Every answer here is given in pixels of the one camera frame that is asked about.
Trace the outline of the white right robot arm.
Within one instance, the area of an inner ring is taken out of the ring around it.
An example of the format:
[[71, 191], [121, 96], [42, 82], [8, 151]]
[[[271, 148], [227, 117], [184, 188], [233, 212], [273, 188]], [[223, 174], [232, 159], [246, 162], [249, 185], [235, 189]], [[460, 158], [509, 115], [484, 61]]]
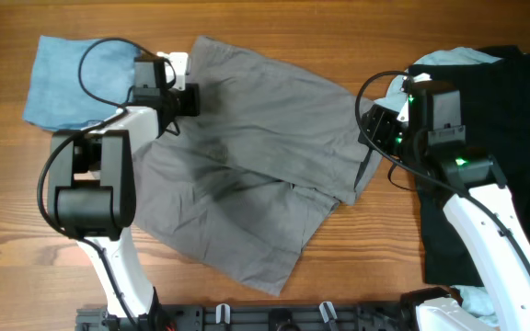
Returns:
[[491, 154], [466, 143], [456, 108], [413, 109], [402, 125], [390, 110], [354, 110], [363, 141], [418, 179], [453, 226], [492, 299], [503, 330], [530, 330], [530, 244]]

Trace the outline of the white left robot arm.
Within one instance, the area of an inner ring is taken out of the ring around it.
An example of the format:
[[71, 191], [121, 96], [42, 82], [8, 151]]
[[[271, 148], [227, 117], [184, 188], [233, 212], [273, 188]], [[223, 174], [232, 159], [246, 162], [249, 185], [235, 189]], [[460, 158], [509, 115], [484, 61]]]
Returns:
[[174, 330], [133, 243], [136, 211], [133, 154], [168, 132], [178, 117], [200, 113], [199, 87], [137, 86], [114, 115], [52, 136], [37, 202], [57, 233], [75, 240], [97, 273], [107, 304], [80, 311], [78, 330]]

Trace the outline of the grey shorts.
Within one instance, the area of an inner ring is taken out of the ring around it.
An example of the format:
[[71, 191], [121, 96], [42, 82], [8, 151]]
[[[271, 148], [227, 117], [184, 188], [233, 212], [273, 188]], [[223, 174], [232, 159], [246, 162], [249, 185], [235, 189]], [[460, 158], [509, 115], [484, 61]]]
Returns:
[[191, 51], [201, 113], [134, 157], [135, 224], [180, 254], [277, 295], [310, 238], [374, 176], [354, 110], [369, 100], [208, 37]]

